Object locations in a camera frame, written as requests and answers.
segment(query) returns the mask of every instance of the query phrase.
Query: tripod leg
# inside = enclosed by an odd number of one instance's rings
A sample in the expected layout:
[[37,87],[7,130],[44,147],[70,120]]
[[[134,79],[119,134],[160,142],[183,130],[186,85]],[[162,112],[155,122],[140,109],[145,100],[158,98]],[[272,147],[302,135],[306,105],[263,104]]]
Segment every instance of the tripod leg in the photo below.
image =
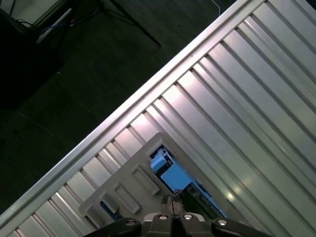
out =
[[139,24],[131,15],[129,15],[125,9],[115,0],[110,0],[110,2],[118,9],[120,10],[127,18],[133,22],[145,35],[147,35],[155,44],[158,46],[161,46],[161,44],[144,28],[141,24]]

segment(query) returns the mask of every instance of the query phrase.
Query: screw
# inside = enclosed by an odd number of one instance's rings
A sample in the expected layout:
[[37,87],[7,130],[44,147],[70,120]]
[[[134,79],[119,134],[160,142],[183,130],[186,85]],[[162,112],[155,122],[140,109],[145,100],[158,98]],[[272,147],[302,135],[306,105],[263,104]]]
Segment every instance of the screw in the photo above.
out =
[[186,219],[186,220],[192,219],[192,216],[189,215],[189,214],[185,214],[183,217],[184,217],[184,219]]
[[166,220],[168,218],[168,216],[166,216],[166,215],[160,215],[159,216],[159,219],[161,219],[161,220]]
[[221,226],[227,225],[227,221],[224,221],[224,220],[219,220],[217,223],[220,224]]
[[133,226],[133,225],[135,225],[136,223],[135,223],[135,221],[133,221],[133,220],[129,220],[127,223],[126,223],[126,225],[127,226]]

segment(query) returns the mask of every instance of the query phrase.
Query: dark carpet floor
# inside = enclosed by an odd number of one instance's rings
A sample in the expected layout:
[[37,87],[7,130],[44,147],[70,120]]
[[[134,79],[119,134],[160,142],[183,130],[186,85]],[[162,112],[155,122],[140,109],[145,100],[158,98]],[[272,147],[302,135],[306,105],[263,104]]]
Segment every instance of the dark carpet floor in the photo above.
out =
[[[105,14],[68,31],[60,71],[19,109],[0,111],[0,213],[218,16],[211,0],[118,1],[162,46]],[[233,2],[218,0],[223,11]]]

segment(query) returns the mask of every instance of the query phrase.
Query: corrugated metal panel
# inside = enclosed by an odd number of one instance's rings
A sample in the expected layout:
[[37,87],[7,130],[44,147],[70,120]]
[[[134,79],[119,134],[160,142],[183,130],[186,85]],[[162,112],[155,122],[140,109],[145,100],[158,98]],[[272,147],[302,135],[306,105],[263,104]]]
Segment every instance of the corrugated metal panel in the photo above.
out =
[[304,1],[239,0],[30,190],[0,233],[25,235],[28,221],[48,236],[56,223],[70,236],[93,230],[79,204],[165,132],[254,227],[316,236],[315,39]]

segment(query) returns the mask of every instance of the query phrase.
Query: metal edge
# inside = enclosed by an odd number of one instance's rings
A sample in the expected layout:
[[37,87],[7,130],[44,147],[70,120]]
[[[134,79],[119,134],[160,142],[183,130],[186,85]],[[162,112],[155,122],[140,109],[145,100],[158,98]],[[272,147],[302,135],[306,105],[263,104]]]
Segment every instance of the metal edge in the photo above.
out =
[[[9,235],[16,226],[20,225],[25,219],[31,215],[32,210],[40,207],[47,199],[44,197],[42,201],[34,199],[39,194],[45,193],[49,198],[54,193],[50,190],[57,190],[64,184],[56,184],[54,181],[59,178],[65,178],[64,173],[72,169],[72,174],[67,174],[67,179],[71,178],[76,171],[81,168],[81,164],[75,164],[83,155],[87,155],[89,149],[104,135],[119,119],[130,112],[130,109],[144,101],[148,92],[153,90],[166,76],[176,68],[182,61],[184,61],[201,43],[206,41],[214,32],[216,32],[222,25],[231,20],[238,12],[244,9],[248,4],[250,13],[255,7],[263,3],[264,0],[238,0],[230,8],[228,8],[219,18],[217,18],[210,26],[208,26],[202,33],[200,33],[191,43],[189,43],[183,50],[181,50],[173,59],[171,59],[162,69],[160,69],[154,76],[151,77],[140,89],[138,89],[132,96],[130,96],[120,107],[118,107],[108,118],[106,118],[95,130],[93,130],[86,138],[84,138],[75,148],[73,148],[62,160],[60,160],[46,175],[37,181],[26,193],[24,193],[11,207],[9,207],[0,216],[0,236]],[[25,209],[24,215],[20,214],[22,209]]]

